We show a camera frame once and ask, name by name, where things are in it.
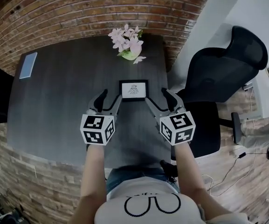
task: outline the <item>blue denim shorts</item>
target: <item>blue denim shorts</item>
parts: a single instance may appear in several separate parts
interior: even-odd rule
[[[113,169],[106,181],[107,193],[122,182],[140,177],[151,177],[169,183],[177,192],[180,192],[176,183],[170,182],[162,168],[142,168],[138,166],[125,166]]]

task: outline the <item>brick wall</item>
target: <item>brick wall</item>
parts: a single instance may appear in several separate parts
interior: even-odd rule
[[[22,53],[60,41],[140,26],[164,37],[170,70],[206,0],[0,0],[0,68],[14,74]]]

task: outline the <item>white t-shirt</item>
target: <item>white t-shirt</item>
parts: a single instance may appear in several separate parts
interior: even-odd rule
[[[167,182],[141,177],[122,182],[95,215],[95,224],[205,224],[202,209]],[[216,217],[210,224],[247,224],[246,214]]]

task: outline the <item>dark wooden table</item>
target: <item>dark wooden table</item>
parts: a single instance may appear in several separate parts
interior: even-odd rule
[[[167,87],[163,41],[144,35],[141,56],[133,65],[117,56],[108,36],[82,38],[36,49],[32,76],[19,79],[28,52],[21,56],[8,112],[8,144],[45,159],[83,165],[86,145],[80,128],[82,114],[93,96],[108,89],[108,108],[119,93],[119,80],[146,79],[149,96],[167,108],[161,87]],[[122,102],[117,131],[105,149],[105,166],[159,166],[170,160],[170,145],[155,128],[144,101]]]

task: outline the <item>white cube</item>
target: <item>white cube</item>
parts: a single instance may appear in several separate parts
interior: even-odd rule
[[[160,133],[172,146],[191,141],[194,131],[190,111],[160,118]]]
[[[83,114],[80,131],[86,144],[106,145],[116,131],[114,117]]]

